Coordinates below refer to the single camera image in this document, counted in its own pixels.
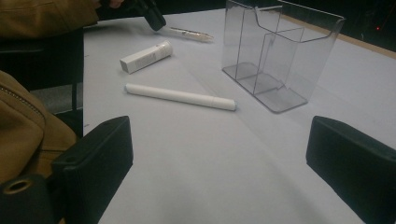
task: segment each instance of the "white table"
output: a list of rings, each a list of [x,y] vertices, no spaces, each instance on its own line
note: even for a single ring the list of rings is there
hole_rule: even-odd
[[[310,102],[276,115],[221,72],[224,10],[165,16],[211,44],[155,35],[142,18],[86,30],[84,133],[131,119],[134,166],[101,223],[361,223],[306,165],[315,115],[396,148],[396,61],[337,40]],[[119,59],[169,40],[131,75]],[[235,112],[127,94],[125,83],[232,98]]]

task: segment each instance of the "dark background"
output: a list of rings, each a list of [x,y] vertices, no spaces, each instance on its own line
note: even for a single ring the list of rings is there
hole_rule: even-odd
[[[289,0],[289,2],[343,16],[346,22],[341,34],[396,51],[396,0]],[[225,0],[156,0],[156,3],[163,15],[225,8]],[[119,9],[102,7],[98,9],[98,14],[101,20],[139,16],[137,12],[126,12],[123,7]]]

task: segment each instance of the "tan jacket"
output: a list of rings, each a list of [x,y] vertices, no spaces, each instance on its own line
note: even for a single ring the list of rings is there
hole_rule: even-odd
[[[50,174],[50,162],[74,145],[74,132],[12,76],[0,71],[0,183]]]
[[[0,0],[0,40],[60,35],[97,21],[92,0]]]

